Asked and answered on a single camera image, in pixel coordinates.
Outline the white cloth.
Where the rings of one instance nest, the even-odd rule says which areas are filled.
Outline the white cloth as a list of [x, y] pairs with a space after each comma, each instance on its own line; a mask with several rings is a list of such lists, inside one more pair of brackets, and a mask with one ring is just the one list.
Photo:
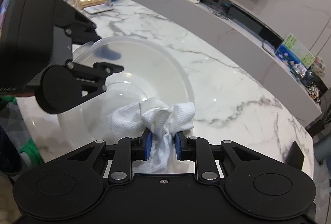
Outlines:
[[107, 119], [110, 133], [118, 139], [140, 135], [145, 129], [152, 132], [150, 157], [135, 161], [133, 173], [182, 174], [190, 171], [190, 163], [177, 160], [173, 139], [176, 133], [193, 129], [194, 116], [193, 102], [168, 106], [152, 97], [118, 108]]

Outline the clear plastic bowl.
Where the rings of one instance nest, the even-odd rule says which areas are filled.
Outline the clear plastic bowl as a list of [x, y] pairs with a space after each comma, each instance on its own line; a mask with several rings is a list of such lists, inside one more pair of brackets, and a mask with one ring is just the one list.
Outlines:
[[93, 66], [107, 62], [124, 71], [106, 79], [106, 92], [59, 114], [63, 142], [55, 156], [62, 156], [94, 140], [118, 142], [110, 131], [108, 115], [134, 102], [156, 97], [167, 106], [194, 102], [194, 93], [180, 63], [163, 47], [133, 37], [108, 37], [88, 42], [73, 53], [74, 63]]

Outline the black phone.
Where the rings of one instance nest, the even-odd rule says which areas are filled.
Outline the black phone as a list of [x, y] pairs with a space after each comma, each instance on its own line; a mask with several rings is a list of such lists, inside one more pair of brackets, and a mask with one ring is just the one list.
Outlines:
[[294, 167], [296, 169], [302, 170], [304, 160], [305, 160], [305, 156], [303, 152], [299, 148], [297, 142], [294, 141], [285, 159], [285, 164]]

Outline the flower painting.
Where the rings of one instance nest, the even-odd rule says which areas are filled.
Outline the flower painting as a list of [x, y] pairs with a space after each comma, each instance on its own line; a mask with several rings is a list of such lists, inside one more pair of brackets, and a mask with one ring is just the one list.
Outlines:
[[277, 49], [276, 56], [289, 68], [301, 63], [308, 69], [315, 62], [313, 54], [292, 33]]

